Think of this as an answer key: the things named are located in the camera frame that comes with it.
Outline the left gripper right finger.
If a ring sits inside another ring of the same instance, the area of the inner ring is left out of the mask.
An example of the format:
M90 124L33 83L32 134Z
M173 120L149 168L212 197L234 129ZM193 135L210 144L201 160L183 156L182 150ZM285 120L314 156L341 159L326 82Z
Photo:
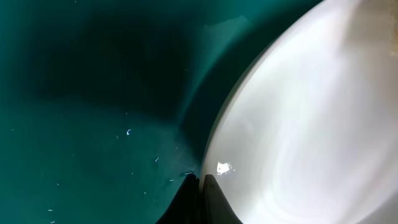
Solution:
M205 176L202 188L202 223L206 224L243 224L233 212L224 193L211 174Z

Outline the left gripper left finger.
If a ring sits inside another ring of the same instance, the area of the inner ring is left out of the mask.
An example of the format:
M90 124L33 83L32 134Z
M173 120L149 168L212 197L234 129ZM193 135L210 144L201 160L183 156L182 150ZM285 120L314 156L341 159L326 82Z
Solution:
M188 174L172 199L165 213L156 224L194 224L199 179L195 174Z

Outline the white plate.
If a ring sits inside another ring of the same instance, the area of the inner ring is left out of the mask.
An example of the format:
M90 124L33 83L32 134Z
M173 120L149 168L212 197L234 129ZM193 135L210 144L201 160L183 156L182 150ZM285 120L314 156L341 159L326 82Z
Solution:
M397 223L397 2L292 24L228 97L202 173L243 223Z

